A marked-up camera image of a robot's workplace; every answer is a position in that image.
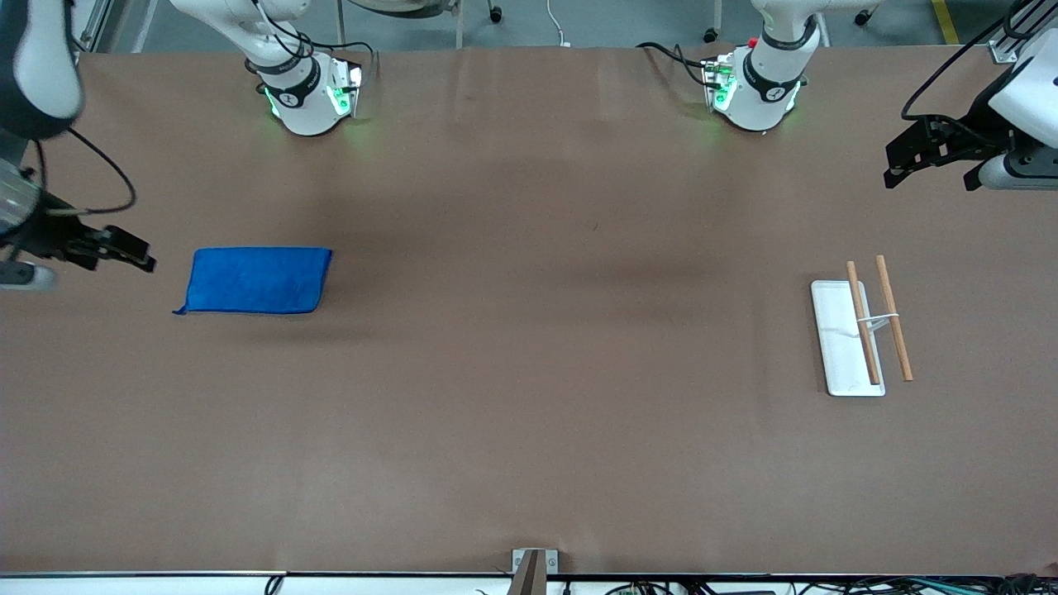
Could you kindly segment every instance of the green led light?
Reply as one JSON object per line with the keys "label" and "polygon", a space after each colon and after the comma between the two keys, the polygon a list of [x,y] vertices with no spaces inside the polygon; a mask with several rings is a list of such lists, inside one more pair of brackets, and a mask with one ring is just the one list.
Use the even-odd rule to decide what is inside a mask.
{"label": "green led light", "polygon": [[731,97],[734,95],[734,90],[737,87],[734,76],[728,76],[728,79],[724,83],[720,89],[716,90],[716,98],[713,101],[713,107],[724,111],[731,104]]}
{"label": "green led light", "polygon": [[264,96],[268,97],[268,103],[272,106],[272,115],[279,118],[279,110],[275,107],[275,101],[272,100],[272,93],[269,92],[268,87],[264,88]]}
{"label": "green led light", "polygon": [[794,100],[797,98],[797,92],[801,90],[801,84],[798,83],[794,86],[794,90],[790,91],[790,101],[786,104],[786,111],[794,109]]}
{"label": "green led light", "polygon": [[349,94],[346,93],[341,88],[340,89],[332,89],[330,87],[327,87],[327,91],[328,91],[327,94],[331,98],[331,103],[334,104],[334,111],[339,115],[346,115],[346,114],[348,114],[349,111],[350,111],[349,100],[348,100]]}

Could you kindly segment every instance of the wooden chopstick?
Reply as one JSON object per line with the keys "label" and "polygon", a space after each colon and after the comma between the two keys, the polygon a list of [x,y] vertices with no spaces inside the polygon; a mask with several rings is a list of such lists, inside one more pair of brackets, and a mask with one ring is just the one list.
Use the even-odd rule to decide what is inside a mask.
{"label": "wooden chopstick", "polygon": [[856,263],[849,260],[845,263],[845,270],[849,271],[849,288],[853,292],[853,306],[856,308],[856,326],[859,327],[860,345],[863,347],[863,359],[867,360],[867,373],[872,384],[881,384],[881,376],[878,374],[878,362],[874,357],[874,344],[871,342],[871,330],[868,328],[867,314],[863,311],[863,296],[859,292],[859,276],[856,274]]}
{"label": "wooden chopstick", "polygon": [[[881,282],[881,294],[886,300],[886,312],[896,313],[896,300],[893,299],[893,288],[889,285],[889,269],[886,268],[886,257],[875,256],[878,264],[878,280]],[[900,375],[905,382],[915,379],[911,374],[911,360],[908,359],[908,347],[904,344],[904,328],[900,327],[900,317],[890,317],[889,326],[893,327],[893,341],[896,343],[896,357],[900,361]]]}

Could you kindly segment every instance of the white cable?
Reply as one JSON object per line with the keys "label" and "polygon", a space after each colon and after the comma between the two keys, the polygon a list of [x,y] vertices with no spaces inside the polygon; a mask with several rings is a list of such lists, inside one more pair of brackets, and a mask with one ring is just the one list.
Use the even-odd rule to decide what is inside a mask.
{"label": "white cable", "polygon": [[559,46],[563,48],[568,48],[566,44],[566,34],[562,32],[562,25],[559,24],[559,19],[554,18],[554,13],[551,12],[551,0],[547,0],[547,16],[551,17],[551,22],[554,23],[554,29],[559,32]]}

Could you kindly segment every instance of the black cable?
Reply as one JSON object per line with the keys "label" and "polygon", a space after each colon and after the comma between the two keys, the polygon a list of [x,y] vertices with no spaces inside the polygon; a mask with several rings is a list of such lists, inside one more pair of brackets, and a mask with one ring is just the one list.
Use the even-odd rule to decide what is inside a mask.
{"label": "black cable", "polygon": [[[1028,1],[1030,1],[1030,0],[1019,0],[1020,3],[1026,3]],[[922,118],[924,118],[926,115],[930,115],[930,116],[935,118],[936,120],[940,120],[941,122],[944,122],[945,124],[948,124],[950,126],[954,126],[955,128],[961,129],[962,131],[966,132],[967,134],[970,134],[979,143],[983,144],[984,146],[988,146],[988,147],[996,146],[996,143],[993,141],[991,141],[990,139],[982,136],[977,130],[973,130],[972,128],[970,128],[969,126],[967,126],[967,125],[963,124],[962,122],[955,120],[954,118],[951,118],[951,116],[948,116],[948,115],[943,115],[943,114],[915,114],[915,115],[911,115],[909,112],[911,111],[911,106],[914,105],[914,103],[916,101],[918,101],[918,97],[920,97],[923,95],[923,93],[925,93],[926,90],[929,89],[933,85],[933,83],[936,82],[936,79],[940,78],[941,75],[944,74],[945,71],[947,71],[948,68],[951,67],[951,65],[955,64],[955,60],[957,60],[959,58],[963,57],[963,55],[965,55],[966,52],[968,52],[970,50],[970,48],[972,48],[973,46],[977,46],[985,37],[988,37],[993,31],[996,31],[997,29],[999,29],[1000,26],[1002,26],[1004,18],[1005,18],[1005,16],[1004,17],[1000,17],[999,19],[997,19],[996,22],[993,22],[990,25],[988,25],[985,30],[983,30],[981,33],[979,33],[977,36],[974,36],[973,39],[970,39],[962,48],[960,48],[959,50],[956,50],[955,53],[951,55],[951,57],[949,57],[947,60],[945,60],[945,62],[943,65],[941,65],[941,68],[936,69],[936,71],[933,72],[933,74],[931,74],[930,77],[927,78],[926,82],[923,83],[922,86],[918,87],[918,89],[916,89],[915,92],[911,94],[911,97],[908,98],[908,102],[906,104],[904,104],[904,109],[900,110],[900,118],[902,120],[914,122],[914,121],[917,121],[917,120],[919,120],[919,119],[922,119]]]}
{"label": "black cable", "polygon": [[270,577],[268,582],[264,583],[264,595],[276,595],[279,592],[279,588],[282,587],[282,575]]}
{"label": "black cable", "polygon": [[[1020,11],[1020,10],[1024,8],[1025,6],[1027,6],[1029,1],[1030,0],[1028,0],[1028,1],[1025,1],[1025,0],[1015,0],[1014,2],[1010,3],[1009,6],[1007,6],[1006,12],[1003,13],[1003,23],[1002,23],[1003,24],[1003,33],[1007,37],[1009,37],[1011,39],[1030,39],[1034,35],[1036,35],[1037,32],[1033,31],[1033,29],[1035,28],[1035,25],[1033,28],[1029,28],[1028,31],[1018,31],[1017,29],[1015,29],[1015,25],[1011,24],[1011,22],[1010,22],[1014,19],[1014,15],[1018,11]],[[1027,15],[1025,15],[1025,17],[1018,24],[1020,25],[1022,22],[1024,22],[1025,19],[1027,19],[1029,16],[1032,16],[1033,13],[1036,12],[1036,8],[1040,7],[1040,5],[1041,4],[1037,4]]]}
{"label": "black cable", "polygon": [[[260,0],[253,0],[253,2],[254,2],[254,5],[259,5]],[[294,58],[307,58],[307,57],[309,57],[309,56],[312,55],[312,50],[313,49],[317,49],[317,48],[318,49],[323,49],[323,50],[345,50],[345,49],[348,49],[348,48],[365,48],[367,50],[370,58],[371,58],[371,61],[370,61],[370,64],[367,67],[368,68],[368,72],[371,73],[371,72],[375,71],[376,68],[378,68],[379,53],[375,50],[375,48],[371,47],[370,43],[368,43],[366,41],[349,41],[348,43],[323,43],[323,42],[320,42],[320,41],[313,41],[311,37],[309,37],[308,35],[304,34],[304,33],[302,33],[300,31],[297,31],[297,30],[287,31],[286,29],[284,29],[284,26],[281,24],[279,24],[278,22],[276,22],[275,19],[273,19],[272,17],[270,17],[269,14],[263,11],[263,7],[261,7],[259,12],[262,15],[264,15],[264,18],[268,20],[269,24],[271,24],[276,31],[278,31],[280,33],[285,33],[286,35],[289,35],[290,37],[293,37],[293,38],[297,39],[300,42],[302,46],[308,48],[308,52],[309,52],[308,54],[296,54],[296,53],[292,52],[290,50],[290,48],[287,47],[286,43],[282,42],[282,39],[280,39],[278,35],[273,35],[273,37],[275,37],[275,40],[279,42],[279,46],[281,46],[282,49],[288,54],[290,54],[291,57],[294,57]]]}
{"label": "black cable", "polygon": [[618,593],[620,593],[620,592],[622,592],[622,591],[624,591],[626,589],[627,590],[632,590],[632,589],[635,589],[635,587],[633,585],[633,583],[630,582],[628,584],[622,584],[621,587],[617,587],[615,589],[610,589],[609,591],[607,591],[603,595],[617,595]]}
{"label": "black cable", "polygon": [[[673,53],[672,50],[670,50],[669,48],[665,48],[664,46],[662,46],[660,43],[655,43],[654,41],[643,41],[642,43],[636,46],[636,48],[657,50],[657,51],[661,52],[662,54],[669,56],[670,59],[676,60],[677,62],[682,60],[683,64],[687,64],[686,59],[681,59],[679,56],[677,56],[675,53]],[[691,62],[688,66],[701,67],[701,62]]]}
{"label": "black cable", "polygon": [[40,164],[40,188],[48,190],[48,161],[44,159],[44,145],[39,139],[34,139],[33,144],[37,147],[37,163]]}
{"label": "black cable", "polygon": [[92,151],[95,152],[95,155],[97,155],[101,158],[103,158],[103,160],[106,161],[108,165],[110,165],[110,167],[114,170],[114,173],[116,173],[117,176],[121,177],[122,181],[125,182],[125,186],[128,187],[128,190],[129,190],[129,198],[128,198],[127,201],[125,201],[124,204],[122,204],[120,206],[111,206],[111,208],[108,208],[108,209],[85,209],[85,210],[57,209],[57,210],[49,211],[49,215],[54,215],[54,216],[73,216],[73,217],[78,217],[78,216],[81,216],[81,215],[108,215],[108,214],[111,214],[111,213],[121,213],[122,211],[128,211],[129,209],[132,209],[132,206],[135,205],[136,200],[138,200],[136,195],[135,195],[135,186],[132,185],[132,180],[129,180],[129,177],[125,175],[125,172],[122,170],[121,166],[117,165],[116,163],[114,163],[114,160],[110,159],[110,156],[108,156],[107,154],[103,152],[103,149],[101,149],[99,147],[95,146],[92,143],[92,141],[89,141],[80,132],[74,130],[73,128],[67,128],[67,130],[71,134],[73,134],[78,141],[80,141],[81,143],[84,143],[85,146],[87,146],[88,148],[92,149]]}
{"label": "black cable", "polygon": [[[917,584],[904,584],[902,577],[878,577],[875,579],[860,579],[843,587],[836,584],[825,584],[813,582],[805,585],[798,595],[805,595],[811,589],[821,589],[831,593],[841,593],[842,595],[917,595],[925,588]],[[881,585],[891,585],[887,589],[876,589]]]}
{"label": "black cable", "polygon": [[663,587],[655,582],[640,580],[637,584],[640,589],[649,590],[647,593],[650,595],[657,595],[658,591],[660,591],[663,595],[675,595],[668,587]]}
{"label": "black cable", "polygon": [[697,83],[698,85],[701,85],[703,87],[706,87],[708,89],[719,89],[720,88],[720,86],[718,84],[716,84],[716,83],[709,83],[707,80],[704,80],[704,79],[699,78],[698,75],[694,74],[694,71],[691,70],[691,67],[693,66],[695,68],[701,68],[701,61],[700,60],[694,61],[694,60],[687,59],[687,57],[683,56],[683,50],[682,50],[682,48],[679,47],[679,43],[676,43],[675,46],[673,46],[672,51],[669,51],[669,49],[665,48],[664,46],[661,46],[660,43],[655,43],[654,41],[644,41],[644,42],[636,46],[636,48],[658,50],[662,54],[664,54],[667,57],[669,57],[670,59],[675,60],[675,61],[683,65],[683,69],[687,70],[688,76],[690,76],[691,79],[694,80],[695,83]]}

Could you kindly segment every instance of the metal bracket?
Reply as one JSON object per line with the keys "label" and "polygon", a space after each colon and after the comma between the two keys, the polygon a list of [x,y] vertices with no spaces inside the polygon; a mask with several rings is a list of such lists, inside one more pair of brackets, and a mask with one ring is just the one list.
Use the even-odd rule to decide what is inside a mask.
{"label": "metal bracket", "polygon": [[995,64],[1014,64],[1018,61],[1018,43],[1006,42],[1001,43],[995,39],[988,40],[988,52],[992,55],[992,61]]}
{"label": "metal bracket", "polygon": [[547,575],[559,571],[559,551],[528,547],[511,553],[517,572],[507,595],[547,595]]}
{"label": "metal bracket", "polygon": [[541,562],[544,564],[546,574],[559,574],[559,551],[543,547],[519,547],[511,551],[511,572],[517,573],[522,559],[529,552],[540,552],[543,555]]}

